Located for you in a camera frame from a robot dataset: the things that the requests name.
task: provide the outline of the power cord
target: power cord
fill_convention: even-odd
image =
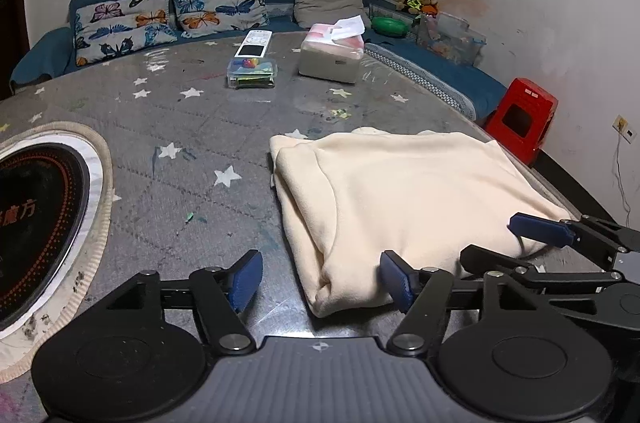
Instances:
[[[618,168],[618,173],[613,173],[618,182],[618,190],[620,191],[620,196],[622,197],[622,207],[626,212],[626,222],[625,225],[629,227],[629,215],[631,215],[631,206],[626,200],[625,189],[622,186],[622,175],[620,174],[620,142],[622,142],[622,134],[618,132],[618,145],[616,146],[616,167]]]

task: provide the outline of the white ring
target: white ring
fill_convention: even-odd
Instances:
[[[80,224],[72,243],[68,246],[66,255],[61,260],[58,269],[56,269],[53,276],[49,279],[44,291],[40,294],[37,300],[31,305],[31,307],[24,313],[18,320],[11,324],[6,329],[0,331],[0,339],[9,336],[14,331],[24,325],[29,320],[31,315],[40,309],[58,289],[60,283],[65,278],[71,266],[78,257],[82,244],[86,239],[91,225],[94,223],[95,213],[98,210],[98,202],[100,201],[100,193],[102,191],[102,163],[100,163],[100,157],[94,146],[91,145],[86,139],[74,135],[72,133],[42,133],[35,134],[28,138],[25,138],[8,149],[0,152],[0,161],[10,156],[18,150],[33,147],[42,144],[62,144],[71,147],[80,154],[87,170],[89,171],[89,197],[82,217],[82,223]]]

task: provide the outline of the round joint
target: round joint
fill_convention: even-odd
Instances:
[[[404,351],[416,351],[424,345],[424,338],[413,333],[403,333],[394,337],[394,345]]]
[[[221,337],[218,342],[220,342],[222,347],[230,351],[242,351],[251,344],[249,338],[244,335],[238,335],[237,333],[225,335]]]

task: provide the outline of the plush toy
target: plush toy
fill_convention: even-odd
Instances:
[[[411,15],[417,15],[418,13],[437,15],[437,3],[438,0],[399,0],[396,4],[396,9],[398,11],[404,11],[405,13],[411,13]]]

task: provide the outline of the cream blanket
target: cream blanket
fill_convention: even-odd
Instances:
[[[385,249],[414,268],[455,273],[468,244],[512,257],[540,249],[507,228],[516,212],[570,216],[527,183],[497,142],[463,133],[363,127],[315,141],[274,136],[270,148],[285,233],[318,317],[390,301],[376,279]]]

